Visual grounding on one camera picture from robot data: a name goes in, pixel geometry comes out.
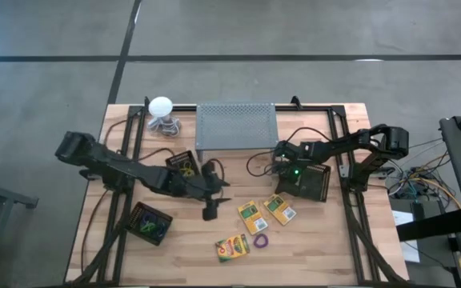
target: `purple rubber band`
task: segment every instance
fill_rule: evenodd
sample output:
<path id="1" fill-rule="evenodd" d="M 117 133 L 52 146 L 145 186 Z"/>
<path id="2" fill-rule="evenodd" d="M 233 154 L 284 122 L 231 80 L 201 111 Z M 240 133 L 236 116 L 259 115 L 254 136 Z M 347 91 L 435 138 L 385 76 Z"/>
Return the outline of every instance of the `purple rubber band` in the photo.
<path id="1" fill-rule="evenodd" d="M 257 243 L 260 238 L 264 238 L 264 243 L 263 244 L 258 244 Z M 257 248 L 264 248 L 264 247 L 268 246 L 268 237 L 263 233 L 257 235 L 255 237 L 255 240 L 254 240 L 254 246 L 256 246 Z"/>

